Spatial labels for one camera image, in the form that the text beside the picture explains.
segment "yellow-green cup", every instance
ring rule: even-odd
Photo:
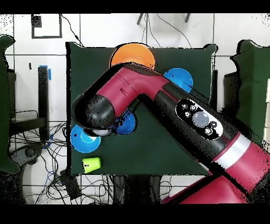
[[[93,170],[99,169],[101,166],[100,159],[96,158],[84,158],[82,160],[82,168],[84,173],[92,172]]]

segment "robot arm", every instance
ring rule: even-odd
[[[109,69],[74,103],[73,119],[106,136],[115,119],[144,94],[169,133],[211,173],[220,173],[258,198],[270,184],[269,154],[162,74],[128,62]]]

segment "blue bowl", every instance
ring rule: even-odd
[[[91,153],[99,147],[101,137],[89,136],[80,126],[76,125],[71,130],[70,141],[74,149],[78,152]]]
[[[167,71],[164,74],[166,79],[169,79],[171,82],[179,86],[181,89],[190,93],[193,87],[193,79],[191,75],[185,69],[174,68]]]
[[[121,135],[128,135],[136,127],[136,119],[133,113],[126,111],[124,115],[115,123],[116,132]]]

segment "dark green table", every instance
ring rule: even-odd
[[[115,48],[81,48],[70,42],[71,103],[109,68]],[[203,49],[153,49],[156,68],[165,73],[172,68],[183,68],[193,77],[194,88],[210,96],[211,56],[216,46]],[[101,168],[92,174],[194,174],[207,172],[179,146],[142,102],[135,111],[139,121],[130,135],[108,136],[92,153],[80,153],[71,147],[71,173],[81,174],[82,159],[99,157]]]

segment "metal table leg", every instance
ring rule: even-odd
[[[189,16],[190,16],[190,13],[187,14],[187,17],[186,17],[186,20],[185,20],[186,23],[188,22]]]
[[[138,21],[137,21],[137,25],[140,24],[142,16],[143,16],[143,13],[140,13],[140,16],[139,16]]]

